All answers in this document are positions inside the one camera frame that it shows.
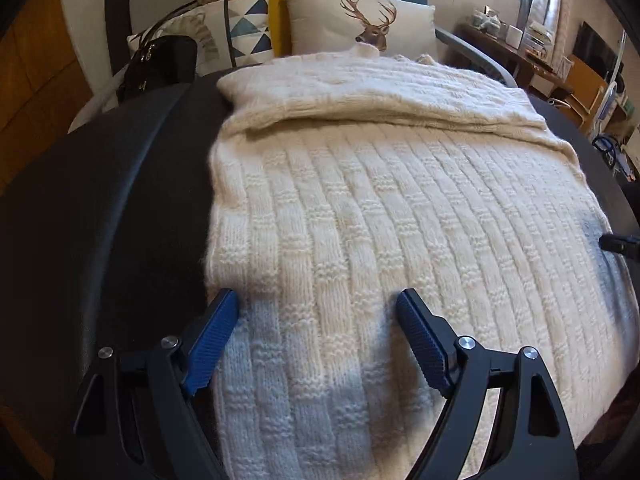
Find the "deer antler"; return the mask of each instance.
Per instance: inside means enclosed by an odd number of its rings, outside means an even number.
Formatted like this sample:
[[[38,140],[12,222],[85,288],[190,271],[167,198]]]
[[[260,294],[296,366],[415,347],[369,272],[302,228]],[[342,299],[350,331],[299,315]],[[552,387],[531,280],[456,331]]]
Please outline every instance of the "deer antler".
[[[384,12],[382,12],[381,10],[379,11],[380,14],[382,14],[382,18],[383,18],[383,22],[382,22],[382,27],[388,27],[389,25],[391,25],[395,20],[396,20],[396,16],[398,15],[398,10],[396,9],[396,6],[392,3],[389,2],[389,5],[391,7],[387,7],[385,4],[383,4],[382,2],[378,2],[380,4],[380,7],[382,7],[383,9],[386,10],[386,12],[389,13],[390,16],[388,16],[387,14],[385,14]]]
[[[340,6],[346,10],[347,12],[345,12],[345,14],[347,16],[349,16],[350,18],[356,18],[357,20],[360,20],[362,22],[363,25],[371,25],[369,23],[369,20],[367,18],[364,17],[364,14],[362,14],[359,10],[358,10],[358,2],[360,0],[340,0]]]

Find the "bag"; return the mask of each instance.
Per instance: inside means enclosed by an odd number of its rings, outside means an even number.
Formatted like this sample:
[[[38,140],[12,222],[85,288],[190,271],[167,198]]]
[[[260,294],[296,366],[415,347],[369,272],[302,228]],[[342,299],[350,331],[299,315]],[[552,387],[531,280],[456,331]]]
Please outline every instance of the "bag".
[[[150,90],[176,83],[193,83],[196,75],[198,44],[189,36],[161,36],[151,40],[164,22],[197,6],[189,2],[167,14],[140,40],[118,88],[118,101],[124,102]]]

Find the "blue gripper pad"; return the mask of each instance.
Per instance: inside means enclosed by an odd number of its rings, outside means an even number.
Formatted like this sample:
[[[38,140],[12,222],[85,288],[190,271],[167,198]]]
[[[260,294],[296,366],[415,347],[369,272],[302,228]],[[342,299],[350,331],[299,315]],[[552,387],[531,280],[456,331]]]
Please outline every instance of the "blue gripper pad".
[[[192,334],[194,340],[185,341],[187,344],[182,346],[187,359],[187,373],[182,386],[188,395],[193,396],[197,390],[209,384],[236,322],[238,296],[230,288],[223,288],[207,307],[200,322],[203,324],[197,326]]]
[[[398,294],[396,299],[398,323],[414,352],[427,384],[438,390],[443,397],[448,398],[454,389],[454,382],[449,376],[449,357],[438,341],[436,333],[427,323],[425,315],[420,312],[417,301],[424,307],[423,310],[426,311],[424,314],[436,319],[416,291],[408,288]]]

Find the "deer pillow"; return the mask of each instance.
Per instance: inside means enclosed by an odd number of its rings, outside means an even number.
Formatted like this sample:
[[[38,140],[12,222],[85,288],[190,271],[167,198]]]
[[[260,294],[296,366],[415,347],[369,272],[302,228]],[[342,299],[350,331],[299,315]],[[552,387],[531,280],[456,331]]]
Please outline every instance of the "deer pillow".
[[[435,7],[401,0],[286,0],[293,54],[335,52],[370,43],[384,56],[438,59]]]

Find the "curtain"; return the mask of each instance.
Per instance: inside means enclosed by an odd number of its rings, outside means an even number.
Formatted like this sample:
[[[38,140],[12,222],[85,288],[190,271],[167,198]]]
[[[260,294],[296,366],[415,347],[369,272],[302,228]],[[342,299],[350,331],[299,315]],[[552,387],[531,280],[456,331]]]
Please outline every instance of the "curtain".
[[[551,66],[556,70],[564,56],[567,41],[569,16],[573,0],[532,0],[529,22],[544,25],[555,36]]]

